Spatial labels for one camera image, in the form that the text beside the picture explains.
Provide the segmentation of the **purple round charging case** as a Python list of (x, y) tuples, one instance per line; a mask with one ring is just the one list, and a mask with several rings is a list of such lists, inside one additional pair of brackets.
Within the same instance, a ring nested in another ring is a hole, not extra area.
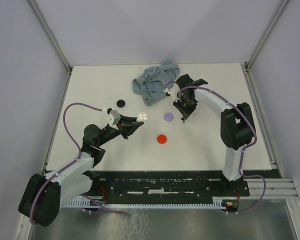
[(167, 122), (171, 122), (174, 119), (174, 115), (170, 112), (167, 112), (163, 116), (164, 120)]

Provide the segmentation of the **orange round charging case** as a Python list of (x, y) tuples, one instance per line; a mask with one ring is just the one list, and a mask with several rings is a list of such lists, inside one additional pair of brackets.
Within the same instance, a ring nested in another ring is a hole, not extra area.
[(157, 142), (159, 144), (165, 144), (167, 142), (167, 140), (168, 140), (168, 138), (164, 134), (160, 134), (160, 135), (157, 136)]

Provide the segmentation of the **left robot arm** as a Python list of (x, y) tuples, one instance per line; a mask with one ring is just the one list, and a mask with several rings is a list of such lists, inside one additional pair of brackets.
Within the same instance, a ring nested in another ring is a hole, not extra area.
[(101, 189), (98, 174), (92, 172), (105, 155), (101, 146), (122, 136), (129, 138), (148, 119), (147, 113), (136, 117), (119, 114), (110, 110), (108, 123), (104, 128), (90, 124), (83, 130), (82, 146), (79, 153), (68, 163), (45, 175), (38, 173), (29, 179), (18, 212), (32, 223), (43, 227), (50, 225), (59, 211), (76, 197), (88, 193), (96, 195)]

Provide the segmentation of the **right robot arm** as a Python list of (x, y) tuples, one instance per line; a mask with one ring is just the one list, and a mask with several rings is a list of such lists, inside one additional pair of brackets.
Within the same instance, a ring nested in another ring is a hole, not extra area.
[(236, 180), (243, 177), (242, 165), (245, 150), (257, 142), (256, 127), (248, 103), (232, 103), (215, 92), (203, 79), (192, 80), (188, 74), (180, 76), (174, 84), (177, 88), (165, 88), (171, 95), (173, 105), (187, 120), (202, 103), (220, 117), (220, 137), (226, 146), (222, 174), (225, 180), (219, 183), (221, 193), (232, 195), (238, 189)]

